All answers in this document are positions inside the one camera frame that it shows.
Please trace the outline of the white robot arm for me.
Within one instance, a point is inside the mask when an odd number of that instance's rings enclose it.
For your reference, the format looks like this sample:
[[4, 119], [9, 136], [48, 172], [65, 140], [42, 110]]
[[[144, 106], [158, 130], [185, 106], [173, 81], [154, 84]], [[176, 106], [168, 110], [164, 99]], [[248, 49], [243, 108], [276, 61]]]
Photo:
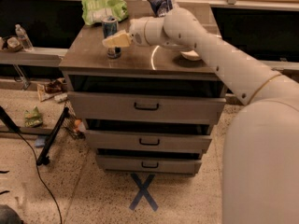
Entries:
[[244, 106], [225, 136], [222, 224], [299, 224], [299, 83], [209, 33], [182, 7], [135, 19], [103, 44], [199, 54]]

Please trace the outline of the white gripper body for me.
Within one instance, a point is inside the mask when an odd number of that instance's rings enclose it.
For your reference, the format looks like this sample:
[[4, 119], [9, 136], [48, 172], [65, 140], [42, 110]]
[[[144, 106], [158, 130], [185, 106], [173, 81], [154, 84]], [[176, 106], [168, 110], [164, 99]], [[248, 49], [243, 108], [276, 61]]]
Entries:
[[145, 19], [131, 19], [129, 26], [129, 34], [133, 42], [138, 46], [145, 46], [144, 29], [146, 25]]

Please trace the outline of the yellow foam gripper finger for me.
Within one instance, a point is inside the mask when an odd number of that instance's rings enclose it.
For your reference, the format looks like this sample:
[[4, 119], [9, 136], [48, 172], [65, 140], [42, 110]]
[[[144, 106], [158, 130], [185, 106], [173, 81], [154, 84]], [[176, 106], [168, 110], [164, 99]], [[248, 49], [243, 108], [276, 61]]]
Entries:
[[132, 43], [132, 38], [125, 31], [121, 30], [114, 35], [110, 35], [102, 41], [106, 48], [126, 48]]

